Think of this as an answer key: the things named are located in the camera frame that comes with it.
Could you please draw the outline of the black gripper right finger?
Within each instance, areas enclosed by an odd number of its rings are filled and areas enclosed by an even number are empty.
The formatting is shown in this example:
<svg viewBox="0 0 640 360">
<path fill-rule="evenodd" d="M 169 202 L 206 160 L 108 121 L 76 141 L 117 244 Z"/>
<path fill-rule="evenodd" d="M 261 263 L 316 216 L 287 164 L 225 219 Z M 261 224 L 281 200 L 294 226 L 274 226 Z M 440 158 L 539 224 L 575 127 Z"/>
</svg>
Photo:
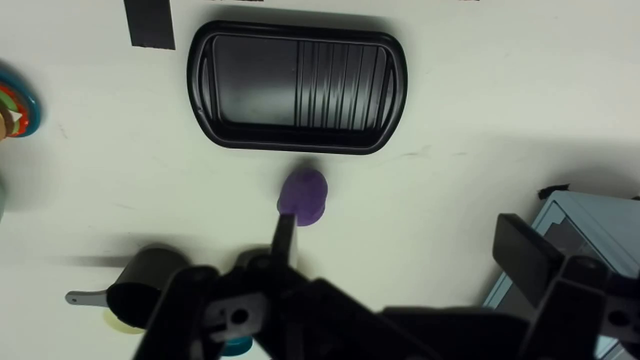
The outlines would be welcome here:
<svg viewBox="0 0 640 360">
<path fill-rule="evenodd" d="M 564 264 L 564 254 L 515 214 L 499 214 L 492 256 L 524 298 L 537 306 Z"/>
</svg>

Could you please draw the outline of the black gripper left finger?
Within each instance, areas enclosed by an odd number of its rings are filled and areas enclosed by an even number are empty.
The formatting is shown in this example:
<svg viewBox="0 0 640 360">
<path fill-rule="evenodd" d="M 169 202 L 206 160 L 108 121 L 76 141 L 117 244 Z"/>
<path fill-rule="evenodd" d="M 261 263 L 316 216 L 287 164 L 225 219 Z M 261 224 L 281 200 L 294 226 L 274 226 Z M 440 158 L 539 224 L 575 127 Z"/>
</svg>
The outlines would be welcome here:
<svg viewBox="0 0 640 360">
<path fill-rule="evenodd" d="M 290 264 L 291 244 L 295 233 L 295 216 L 294 214 L 279 214 L 275 223 L 275 231 L 272 237 L 272 263 L 277 267 Z"/>
</svg>

